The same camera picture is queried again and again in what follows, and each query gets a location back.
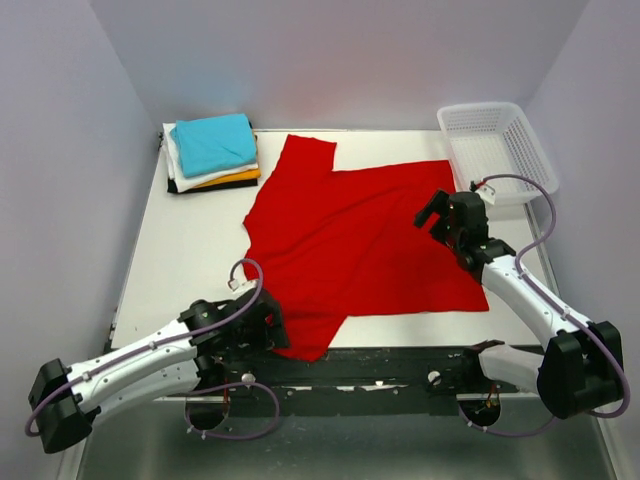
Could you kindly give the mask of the black mounting base plate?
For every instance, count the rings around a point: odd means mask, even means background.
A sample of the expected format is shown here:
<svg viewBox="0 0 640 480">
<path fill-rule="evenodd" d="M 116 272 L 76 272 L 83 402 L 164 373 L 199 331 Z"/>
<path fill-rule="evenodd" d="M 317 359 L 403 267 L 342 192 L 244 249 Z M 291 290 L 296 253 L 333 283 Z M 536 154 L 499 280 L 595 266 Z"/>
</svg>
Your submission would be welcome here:
<svg viewBox="0 0 640 480">
<path fill-rule="evenodd" d="M 184 396 L 201 417 L 224 409 L 238 417 L 266 416 L 278 403 L 284 416 L 454 416 L 464 408 L 476 421 L 493 423 L 499 397 L 516 390 L 515 381 L 481 372 L 474 347 L 331 349 L 316 361 L 261 352 L 162 367 L 111 394 L 101 409 L 116 413 Z"/>
</svg>

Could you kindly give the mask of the folded yellow t shirt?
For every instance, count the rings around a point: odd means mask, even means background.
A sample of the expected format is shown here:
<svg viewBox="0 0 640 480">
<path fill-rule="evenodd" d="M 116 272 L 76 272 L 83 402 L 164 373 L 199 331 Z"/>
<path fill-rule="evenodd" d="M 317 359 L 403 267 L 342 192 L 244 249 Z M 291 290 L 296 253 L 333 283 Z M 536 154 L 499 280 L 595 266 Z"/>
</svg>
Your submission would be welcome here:
<svg viewBox="0 0 640 480">
<path fill-rule="evenodd" d="M 260 177 L 261 170 L 259 168 L 254 168 L 240 173 L 225 175 L 208 182 L 201 183 L 199 185 L 196 185 L 195 189 L 214 187 L 218 185 L 235 184 L 237 182 L 253 181 L 259 179 Z"/>
</svg>

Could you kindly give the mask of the folded cyan t shirt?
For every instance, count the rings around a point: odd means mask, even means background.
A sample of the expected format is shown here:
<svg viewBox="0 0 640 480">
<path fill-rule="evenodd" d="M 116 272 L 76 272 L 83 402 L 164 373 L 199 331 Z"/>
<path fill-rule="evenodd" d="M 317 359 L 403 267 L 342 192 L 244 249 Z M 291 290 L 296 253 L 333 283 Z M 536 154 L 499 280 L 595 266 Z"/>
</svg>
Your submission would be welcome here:
<svg viewBox="0 0 640 480">
<path fill-rule="evenodd" d="M 257 158 L 252 125 L 245 114 L 178 120 L 170 137 L 186 178 L 244 167 Z"/>
</svg>

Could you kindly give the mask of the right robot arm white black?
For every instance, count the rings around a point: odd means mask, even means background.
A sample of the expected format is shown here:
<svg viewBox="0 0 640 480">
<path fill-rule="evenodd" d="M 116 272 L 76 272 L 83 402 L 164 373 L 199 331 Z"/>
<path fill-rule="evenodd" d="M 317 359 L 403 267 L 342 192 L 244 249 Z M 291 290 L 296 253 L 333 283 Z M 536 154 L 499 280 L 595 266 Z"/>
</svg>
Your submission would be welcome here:
<svg viewBox="0 0 640 480">
<path fill-rule="evenodd" d="M 472 191 L 437 191 L 416 214 L 414 225 L 437 219 L 429 232 L 449 248 L 458 265 L 497 295 L 539 341 L 540 355 L 500 341 L 473 347 L 476 358 L 460 367 L 460 379 L 480 392 L 495 380 L 536 394 L 558 419 L 617 403 L 628 408 L 630 387 L 623 368 L 621 335 L 608 321 L 593 322 L 569 307 L 521 264 L 517 253 L 489 234 L 485 203 Z"/>
</svg>

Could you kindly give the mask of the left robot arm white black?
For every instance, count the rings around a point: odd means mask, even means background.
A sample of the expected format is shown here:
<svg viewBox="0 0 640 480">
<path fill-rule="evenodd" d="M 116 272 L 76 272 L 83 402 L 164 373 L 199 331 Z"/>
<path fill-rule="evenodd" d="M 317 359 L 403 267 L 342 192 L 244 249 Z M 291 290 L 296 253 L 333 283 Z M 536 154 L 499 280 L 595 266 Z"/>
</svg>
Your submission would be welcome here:
<svg viewBox="0 0 640 480">
<path fill-rule="evenodd" d="M 235 299 L 197 300 L 154 333 L 100 357 L 43 364 L 28 395 L 25 434 L 47 454 L 85 440 L 109 416 L 172 395 L 237 388 L 233 362 L 289 345 L 280 304 L 251 288 Z"/>
</svg>

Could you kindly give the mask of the white plastic basket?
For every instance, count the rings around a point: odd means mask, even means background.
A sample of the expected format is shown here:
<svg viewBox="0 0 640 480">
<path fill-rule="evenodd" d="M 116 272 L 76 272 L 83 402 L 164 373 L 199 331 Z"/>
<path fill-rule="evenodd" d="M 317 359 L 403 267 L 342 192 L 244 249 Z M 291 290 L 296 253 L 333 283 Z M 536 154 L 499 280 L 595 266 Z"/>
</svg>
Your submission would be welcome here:
<svg viewBox="0 0 640 480">
<path fill-rule="evenodd" d="M 496 206 L 521 205 L 540 196 L 526 177 L 548 193 L 559 181 L 523 110 L 510 102 L 480 102 L 442 107 L 437 120 L 458 187 L 500 174 L 484 188 Z"/>
</svg>

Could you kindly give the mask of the red t shirt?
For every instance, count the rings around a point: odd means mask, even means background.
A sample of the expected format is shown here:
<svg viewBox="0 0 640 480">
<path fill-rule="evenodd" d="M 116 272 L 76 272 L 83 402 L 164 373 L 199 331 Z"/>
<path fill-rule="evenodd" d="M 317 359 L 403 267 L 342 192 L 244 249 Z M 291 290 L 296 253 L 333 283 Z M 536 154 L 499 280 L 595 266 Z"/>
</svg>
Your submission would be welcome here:
<svg viewBox="0 0 640 480">
<path fill-rule="evenodd" d="M 436 191 L 453 191 L 448 162 L 338 171 L 336 149 L 288 136 L 243 222 L 245 274 L 281 306 L 281 355 L 319 359 L 349 317 L 487 311 L 482 287 L 413 224 Z"/>
</svg>

